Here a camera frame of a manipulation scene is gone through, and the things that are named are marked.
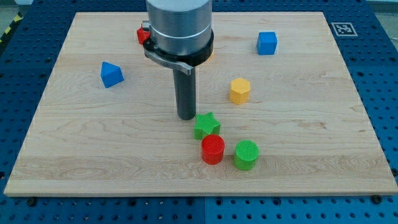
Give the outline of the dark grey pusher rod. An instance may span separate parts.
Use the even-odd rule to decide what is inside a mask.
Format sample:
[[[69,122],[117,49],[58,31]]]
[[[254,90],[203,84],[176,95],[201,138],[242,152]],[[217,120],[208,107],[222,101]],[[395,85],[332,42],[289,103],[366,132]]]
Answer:
[[[178,70],[173,70],[173,75],[178,117],[191,120],[196,115],[195,68],[190,75]]]

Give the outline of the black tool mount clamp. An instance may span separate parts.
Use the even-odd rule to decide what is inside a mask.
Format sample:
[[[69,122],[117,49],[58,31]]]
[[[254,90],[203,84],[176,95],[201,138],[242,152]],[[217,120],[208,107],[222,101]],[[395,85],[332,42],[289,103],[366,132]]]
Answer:
[[[155,23],[143,21],[141,27],[150,32],[144,44],[146,57],[164,67],[187,75],[213,53],[212,21],[182,20]]]

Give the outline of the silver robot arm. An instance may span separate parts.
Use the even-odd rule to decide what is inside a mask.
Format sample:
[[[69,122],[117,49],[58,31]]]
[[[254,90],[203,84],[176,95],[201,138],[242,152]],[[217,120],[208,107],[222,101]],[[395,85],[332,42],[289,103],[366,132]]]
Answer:
[[[173,71],[178,117],[190,120],[196,115],[195,68],[213,53],[212,1],[147,0],[146,8],[144,54]]]

